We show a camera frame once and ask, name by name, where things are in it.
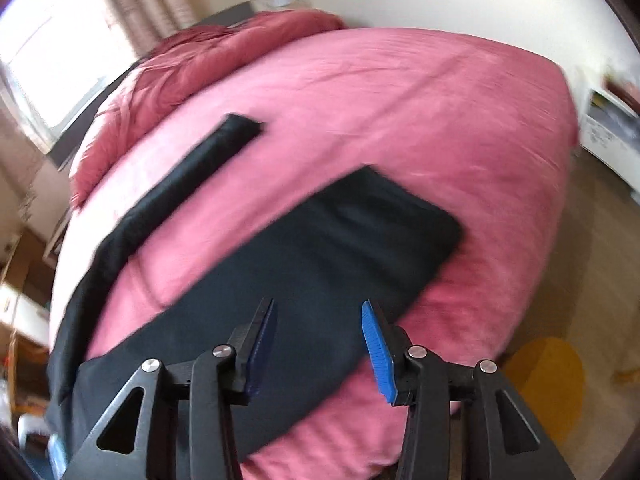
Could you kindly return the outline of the black pants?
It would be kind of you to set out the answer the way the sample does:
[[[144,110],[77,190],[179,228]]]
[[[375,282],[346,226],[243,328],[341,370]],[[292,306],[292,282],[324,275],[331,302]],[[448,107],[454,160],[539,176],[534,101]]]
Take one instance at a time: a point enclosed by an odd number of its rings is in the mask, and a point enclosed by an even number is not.
[[[376,301],[404,314],[457,249],[448,212],[369,167],[355,170],[277,218],[203,275],[169,307],[98,358],[87,351],[130,258],[162,226],[186,218],[203,243],[224,232],[224,206],[204,185],[262,127],[229,115],[99,244],[67,304],[48,365],[47,421],[75,454],[107,405],[145,360],[191,361],[246,323],[259,301],[278,310],[262,390],[236,419],[241,455],[285,434],[352,372],[364,352],[360,308]]]

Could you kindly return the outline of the white shelf unit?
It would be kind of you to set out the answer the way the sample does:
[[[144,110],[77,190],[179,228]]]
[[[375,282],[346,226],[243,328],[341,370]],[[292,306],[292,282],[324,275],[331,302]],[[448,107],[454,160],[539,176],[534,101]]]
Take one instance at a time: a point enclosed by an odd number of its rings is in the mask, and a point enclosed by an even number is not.
[[[579,141],[630,187],[630,196],[638,204],[639,115],[611,92],[592,90],[580,120]]]

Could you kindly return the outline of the window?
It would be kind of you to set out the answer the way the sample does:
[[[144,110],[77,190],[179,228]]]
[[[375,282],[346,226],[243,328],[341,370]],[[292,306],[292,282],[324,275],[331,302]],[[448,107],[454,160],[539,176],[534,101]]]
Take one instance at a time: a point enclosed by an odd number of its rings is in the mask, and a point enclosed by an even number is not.
[[[11,0],[1,13],[4,95],[45,153],[136,59],[107,0]]]

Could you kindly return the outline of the pink bed blanket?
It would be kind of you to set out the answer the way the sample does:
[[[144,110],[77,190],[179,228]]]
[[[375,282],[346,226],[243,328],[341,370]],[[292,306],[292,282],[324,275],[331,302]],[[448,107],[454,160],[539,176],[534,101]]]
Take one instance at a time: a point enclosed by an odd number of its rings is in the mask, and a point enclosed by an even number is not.
[[[415,28],[344,28],[286,44],[194,94],[134,144],[74,209],[54,282],[56,337],[99,244],[232,114],[262,133],[204,185],[204,196],[224,206],[224,232],[198,243],[179,218],[153,234],[117,279],[89,358],[165,311],[277,218],[363,167],[462,229],[457,249],[394,321],[449,361],[498,356],[558,229],[575,107],[562,70],[546,58]],[[376,390],[364,349],[344,382],[285,434],[239,453],[242,471],[249,479],[370,479],[398,460],[405,419]]]

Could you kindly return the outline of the yellow round rug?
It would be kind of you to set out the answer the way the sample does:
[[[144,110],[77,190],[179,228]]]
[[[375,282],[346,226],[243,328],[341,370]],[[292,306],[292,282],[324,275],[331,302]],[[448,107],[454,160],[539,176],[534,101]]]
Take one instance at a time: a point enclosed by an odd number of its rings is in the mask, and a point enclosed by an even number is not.
[[[556,445],[563,445],[579,422],[586,376],[582,360],[564,339],[529,341],[503,365],[503,374]]]

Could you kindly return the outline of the dark red duvet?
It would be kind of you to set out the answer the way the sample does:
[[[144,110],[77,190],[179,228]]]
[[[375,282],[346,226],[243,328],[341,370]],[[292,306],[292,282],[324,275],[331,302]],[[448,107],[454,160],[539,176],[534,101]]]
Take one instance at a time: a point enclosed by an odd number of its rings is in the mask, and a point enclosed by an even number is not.
[[[194,94],[286,44],[345,27],[317,9],[264,11],[162,40],[99,106],[72,162],[70,206],[81,208],[116,162]]]

